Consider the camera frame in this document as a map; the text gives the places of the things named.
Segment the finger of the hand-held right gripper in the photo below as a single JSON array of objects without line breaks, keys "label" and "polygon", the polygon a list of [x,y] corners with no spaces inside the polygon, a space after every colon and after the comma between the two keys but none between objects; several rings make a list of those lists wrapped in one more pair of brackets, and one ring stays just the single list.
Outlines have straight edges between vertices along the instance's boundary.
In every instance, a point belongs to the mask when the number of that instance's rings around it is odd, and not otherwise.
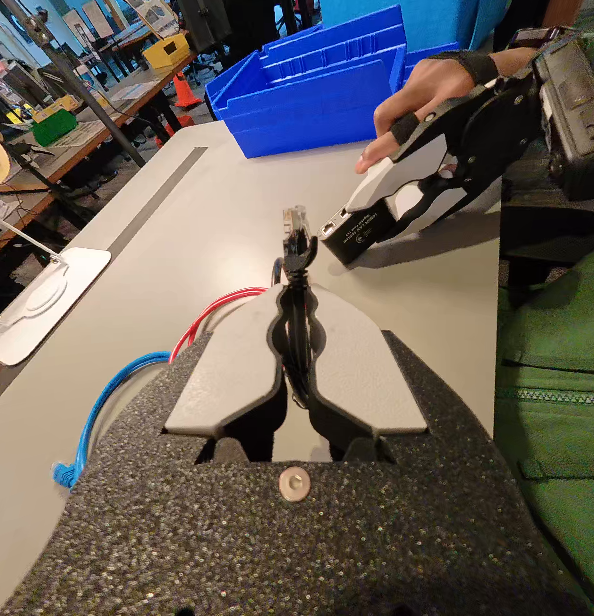
[{"label": "finger of the hand-held right gripper", "polygon": [[408,157],[394,163],[386,157],[367,171],[365,179],[349,198],[347,213],[367,210],[383,200],[391,213],[397,213],[396,195],[401,188],[438,171],[447,153],[445,135],[439,135]]},{"label": "finger of the hand-held right gripper", "polygon": [[394,195],[396,221],[386,236],[405,237],[430,227],[467,195],[463,188],[449,188],[447,184],[405,185]]}]

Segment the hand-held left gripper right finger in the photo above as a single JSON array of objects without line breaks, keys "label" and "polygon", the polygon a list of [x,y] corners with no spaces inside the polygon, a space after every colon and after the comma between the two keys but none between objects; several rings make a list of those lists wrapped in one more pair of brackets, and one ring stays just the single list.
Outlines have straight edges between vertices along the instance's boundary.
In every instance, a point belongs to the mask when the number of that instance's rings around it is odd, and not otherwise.
[{"label": "hand-held left gripper right finger", "polygon": [[369,316],[318,284],[308,290],[307,315],[309,420],[332,459],[356,439],[427,433],[407,378]]}]

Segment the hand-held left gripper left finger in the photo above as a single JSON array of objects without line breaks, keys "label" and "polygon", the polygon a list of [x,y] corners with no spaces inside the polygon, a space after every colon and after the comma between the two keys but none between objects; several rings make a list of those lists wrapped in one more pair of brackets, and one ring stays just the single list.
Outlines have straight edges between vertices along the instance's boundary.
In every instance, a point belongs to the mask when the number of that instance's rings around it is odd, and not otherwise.
[{"label": "hand-held left gripper left finger", "polygon": [[239,442],[250,461],[270,461],[286,419],[279,283],[214,330],[163,427],[168,434]]}]

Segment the black network splitter box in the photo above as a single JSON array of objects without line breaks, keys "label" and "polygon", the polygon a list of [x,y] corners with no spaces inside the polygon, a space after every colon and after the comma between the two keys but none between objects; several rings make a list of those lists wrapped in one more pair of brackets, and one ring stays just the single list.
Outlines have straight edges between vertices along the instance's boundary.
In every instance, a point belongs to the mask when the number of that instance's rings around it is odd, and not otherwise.
[{"label": "black network splitter box", "polygon": [[347,206],[342,207],[319,228],[317,236],[341,264],[348,265],[377,243],[395,222],[386,199],[381,198],[360,211],[348,212]]}]

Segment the person's right forearm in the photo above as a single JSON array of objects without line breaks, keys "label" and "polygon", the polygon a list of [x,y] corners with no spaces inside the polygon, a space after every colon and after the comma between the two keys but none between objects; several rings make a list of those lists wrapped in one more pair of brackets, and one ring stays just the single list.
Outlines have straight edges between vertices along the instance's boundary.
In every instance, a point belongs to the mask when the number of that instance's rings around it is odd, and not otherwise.
[{"label": "person's right forearm", "polygon": [[498,76],[508,78],[529,65],[537,52],[538,49],[531,47],[516,47],[493,52],[488,56],[493,61]]}]

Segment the person's right hand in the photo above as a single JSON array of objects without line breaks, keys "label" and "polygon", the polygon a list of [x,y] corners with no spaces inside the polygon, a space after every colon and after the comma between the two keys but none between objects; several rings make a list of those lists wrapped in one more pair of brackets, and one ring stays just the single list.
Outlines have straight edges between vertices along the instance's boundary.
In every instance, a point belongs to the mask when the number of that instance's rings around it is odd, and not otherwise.
[{"label": "person's right hand", "polygon": [[375,109],[373,123],[377,138],[367,145],[355,164],[364,174],[385,157],[397,152],[410,134],[408,129],[393,129],[396,122],[409,118],[408,128],[423,121],[441,103],[466,96],[475,87],[468,71],[454,59],[425,59],[413,69],[405,86]]}]

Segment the black wristwatch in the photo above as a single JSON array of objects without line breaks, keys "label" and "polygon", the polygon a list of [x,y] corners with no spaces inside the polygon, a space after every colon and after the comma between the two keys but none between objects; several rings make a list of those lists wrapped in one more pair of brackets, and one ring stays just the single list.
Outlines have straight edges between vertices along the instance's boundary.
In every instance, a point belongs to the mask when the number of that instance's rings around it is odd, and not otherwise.
[{"label": "black wristwatch", "polygon": [[506,49],[541,49],[559,39],[579,33],[578,29],[568,26],[522,28],[513,35]]}]

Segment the white document stand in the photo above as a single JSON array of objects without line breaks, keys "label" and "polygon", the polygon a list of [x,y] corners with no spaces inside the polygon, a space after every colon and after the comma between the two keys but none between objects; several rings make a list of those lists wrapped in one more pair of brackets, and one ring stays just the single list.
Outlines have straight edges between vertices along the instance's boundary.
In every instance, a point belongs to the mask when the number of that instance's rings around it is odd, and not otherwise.
[{"label": "white document stand", "polygon": [[30,242],[49,256],[49,264],[0,313],[0,364],[15,366],[38,348],[82,294],[108,266],[111,253],[68,248],[58,253],[0,219],[0,227]]}]

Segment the person's green jacket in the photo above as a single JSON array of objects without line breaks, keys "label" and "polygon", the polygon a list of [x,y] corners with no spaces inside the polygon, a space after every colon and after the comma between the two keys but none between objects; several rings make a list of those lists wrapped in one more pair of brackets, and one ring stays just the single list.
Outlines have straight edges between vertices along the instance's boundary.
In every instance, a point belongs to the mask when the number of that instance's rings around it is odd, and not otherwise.
[{"label": "person's green jacket", "polygon": [[511,208],[502,247],[580,239],[544,262],[511,262],[514,312],[498,339],[495,442],[536,524],[594,608],[594,212]]}]

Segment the yellow box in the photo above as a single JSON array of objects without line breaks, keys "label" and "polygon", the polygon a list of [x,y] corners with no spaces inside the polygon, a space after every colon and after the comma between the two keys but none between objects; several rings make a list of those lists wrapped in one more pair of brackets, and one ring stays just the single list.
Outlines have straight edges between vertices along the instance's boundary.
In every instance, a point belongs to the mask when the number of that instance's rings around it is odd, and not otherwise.
[{"label": "yellow box", "polygon": [[175,66],[190,53],[187,39],[181,32],[160,40],[142,51],[147,65],[156,71]]}]

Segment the long wooden workbench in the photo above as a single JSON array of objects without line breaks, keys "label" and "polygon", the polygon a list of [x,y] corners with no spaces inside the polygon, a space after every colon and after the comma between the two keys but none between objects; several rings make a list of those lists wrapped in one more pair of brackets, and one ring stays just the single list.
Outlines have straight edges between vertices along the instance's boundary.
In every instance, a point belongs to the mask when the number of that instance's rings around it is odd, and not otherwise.
[{"label": "long wooden workbench", "polygon": [[[156,97],[179,72],[193,62],[194,58],[195,54],[190,51],[179,58],[174,65],[157,70],[151,68],[146,71],[136,70],[115,88],[106,92],[109,105],[104,111],[116,126],[121,128],[125,122],[133,119],[136,112]],[[96,132],[88,133],[87,140],[78,145],[63,148],[49,147],[47,150],[53,154],[53,158],[47,160],[46,165],[32,166],[28,170],[20,169],[18,173],[0,184],[0,200],[13,207],[4,221],[16,230],[23,230],[54,201],[62,205],[66,213],[76,222],[86,224],[88,221],[78,212],[74,198],[69,197],[70,185],[64,184],[62,179],[65,173],[81,163],[112,134],[90,109],[81,112],[77,119],[80,126],[85,122],[92,123]]]}]

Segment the green plastic bin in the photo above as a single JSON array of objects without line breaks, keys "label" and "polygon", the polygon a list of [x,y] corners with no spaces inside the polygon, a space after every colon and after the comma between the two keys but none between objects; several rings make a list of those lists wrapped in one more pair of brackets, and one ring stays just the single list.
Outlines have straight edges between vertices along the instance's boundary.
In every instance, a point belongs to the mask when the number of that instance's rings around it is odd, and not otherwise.
[{"label": "green plastic bin", "polygon": [[77,126],[75,115],[65,109],[59,109],[40,122],[33,120],[31,132],[40,147],[47,147],[72,132]]}]

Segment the black tripod stand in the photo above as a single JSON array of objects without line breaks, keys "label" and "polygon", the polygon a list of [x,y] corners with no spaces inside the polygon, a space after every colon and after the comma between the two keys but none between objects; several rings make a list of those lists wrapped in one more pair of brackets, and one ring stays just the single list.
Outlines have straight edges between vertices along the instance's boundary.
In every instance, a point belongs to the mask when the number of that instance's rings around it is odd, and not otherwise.
[{"label": "black tripod stand", "polygon": [[35,15],[28,14],[17,1],[4,1],[4,4],[23,24],[26,32],[33,42],[49,57],[62,77],[71,87],[77,89],[87,106],[92,109],[97,118],[102,122],[105,128],[110,132],[116,142],[120,144],[122,149],[130,156],[139,168],[144,167],[145,160],[139,155],[139,152],[134,148],[131,141],[126,138],[116,123],[106,113],[99,101],[94,98],[83,81],[72,67],[69,65],[66,57],[54,49],[52,42],[55,37],[45,25],[39,13]]}]

